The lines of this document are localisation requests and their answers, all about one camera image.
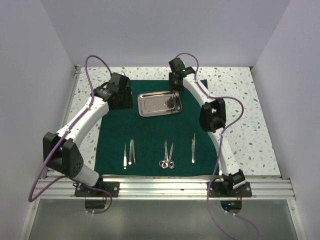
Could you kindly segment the steel instrument tray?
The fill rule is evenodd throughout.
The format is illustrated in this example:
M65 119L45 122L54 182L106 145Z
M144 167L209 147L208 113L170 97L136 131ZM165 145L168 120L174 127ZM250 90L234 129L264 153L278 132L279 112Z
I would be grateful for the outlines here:
M178 114L183 110L178 91L141 93L137 105L139 115L144 118Z

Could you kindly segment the steel scalpel handle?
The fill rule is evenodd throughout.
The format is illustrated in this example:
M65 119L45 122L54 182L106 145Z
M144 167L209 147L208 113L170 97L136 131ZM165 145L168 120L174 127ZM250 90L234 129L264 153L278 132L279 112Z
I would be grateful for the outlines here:
M191 163L195 163L195 147L196 147L196 133L193 134L193 139L191 140Z
M194 158L195 149L194 149L194 140L191 140L191 158Z

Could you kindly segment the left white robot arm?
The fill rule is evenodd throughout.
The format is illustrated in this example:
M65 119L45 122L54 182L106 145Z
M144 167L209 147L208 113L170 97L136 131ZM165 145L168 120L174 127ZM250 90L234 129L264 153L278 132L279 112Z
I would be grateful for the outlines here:
M122 74L112 73L110 80L93 90L82 109L56 133L43 137L43 158L46 166L68 178L86 185L92 196L103 193L101 175L88 167L79 147L94 125L108 112L133 107L131 80Z

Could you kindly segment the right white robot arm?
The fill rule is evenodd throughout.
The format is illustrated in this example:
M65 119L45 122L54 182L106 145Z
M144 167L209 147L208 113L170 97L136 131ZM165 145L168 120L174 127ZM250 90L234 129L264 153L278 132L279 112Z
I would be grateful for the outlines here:
M226 96L216 97L210 94L205 85L197 79L197 68L186 67L176 57L168 62L171 72L168 75L169 89L188 90L200 105L199 124L208 133L217 151L217 161L223 181L220 182L227 196L235 196L246 183L246 178L237 163L224 131L229 126L226 114Z

